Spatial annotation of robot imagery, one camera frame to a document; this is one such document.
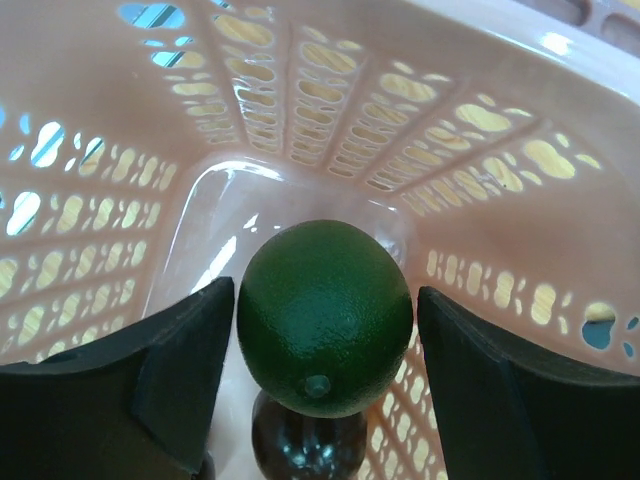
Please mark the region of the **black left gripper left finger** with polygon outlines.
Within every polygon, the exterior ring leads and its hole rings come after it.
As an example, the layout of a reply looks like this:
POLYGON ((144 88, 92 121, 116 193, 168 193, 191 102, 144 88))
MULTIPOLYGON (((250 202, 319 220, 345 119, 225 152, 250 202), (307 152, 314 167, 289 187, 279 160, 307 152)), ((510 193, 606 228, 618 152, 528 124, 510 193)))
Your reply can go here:
POLYGON ((214 280, 104 338, 1 369, 5 479, 211 479, 234 311, 214 280))

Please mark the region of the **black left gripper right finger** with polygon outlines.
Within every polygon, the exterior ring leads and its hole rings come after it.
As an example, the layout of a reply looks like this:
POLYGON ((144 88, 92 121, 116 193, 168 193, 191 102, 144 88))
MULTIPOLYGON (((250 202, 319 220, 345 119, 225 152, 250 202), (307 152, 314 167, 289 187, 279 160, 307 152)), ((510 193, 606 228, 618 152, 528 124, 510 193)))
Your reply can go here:
POLYGON ((638 478, 638 377, 556 354, 432 287, 417 319, 449 478, 638 478))

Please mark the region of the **dark purple fake eggplant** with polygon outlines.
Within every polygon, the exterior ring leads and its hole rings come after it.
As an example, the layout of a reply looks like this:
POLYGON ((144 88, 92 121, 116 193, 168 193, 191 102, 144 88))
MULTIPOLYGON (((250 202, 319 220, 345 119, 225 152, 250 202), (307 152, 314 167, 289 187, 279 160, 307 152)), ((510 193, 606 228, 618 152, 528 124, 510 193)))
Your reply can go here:
POLYGON ((253 405, 251 441, 267 479, 352 479, 367 448, 367 419, 315 418, 291 411, 260 392, 253 405))

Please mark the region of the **dark green fake lime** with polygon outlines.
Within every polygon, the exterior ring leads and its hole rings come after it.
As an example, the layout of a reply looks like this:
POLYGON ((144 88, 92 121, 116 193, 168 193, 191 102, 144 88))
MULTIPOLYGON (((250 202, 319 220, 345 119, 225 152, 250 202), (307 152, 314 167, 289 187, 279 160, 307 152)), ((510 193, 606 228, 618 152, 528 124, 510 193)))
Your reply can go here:
POLYGON ((339 418, 395 378, 413 329, 408 284, 364 231, 312 220, 261 246, 242 278, 237 337, 255 382, 286 408, 339 418))

